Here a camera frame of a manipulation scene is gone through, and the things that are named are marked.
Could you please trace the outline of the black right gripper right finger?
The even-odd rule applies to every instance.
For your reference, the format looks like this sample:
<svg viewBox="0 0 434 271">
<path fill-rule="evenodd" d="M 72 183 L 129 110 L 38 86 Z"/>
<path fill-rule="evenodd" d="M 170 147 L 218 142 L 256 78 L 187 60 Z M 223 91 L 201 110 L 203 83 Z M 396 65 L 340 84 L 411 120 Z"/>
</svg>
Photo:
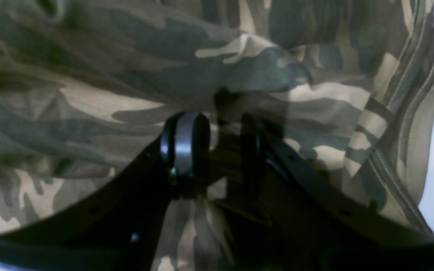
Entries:
<svg viewBox="0 0 434 271">
<path fill-rule="evenodd" d="M 242 115 L 240 151 L 247 217 L 230 216 L 230 271 L 434 271 L 434 235 L 339 192 L 264 119 Z"/>
</svg>

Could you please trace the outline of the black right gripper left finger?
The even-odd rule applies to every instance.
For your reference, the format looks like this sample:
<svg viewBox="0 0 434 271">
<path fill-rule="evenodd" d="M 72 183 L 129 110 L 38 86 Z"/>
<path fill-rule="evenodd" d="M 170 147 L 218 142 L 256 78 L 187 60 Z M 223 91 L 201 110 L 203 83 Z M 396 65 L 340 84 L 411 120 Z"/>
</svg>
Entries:
<svg viewBox="0 0 434 271">
<path fill-rule="evenodd" d="M 100 190 L 50 218 L 0 235 L 4 271 L 147 271 L 173 199 L 206 177 L 210 124 L 178 113 Z"/>
</svg>

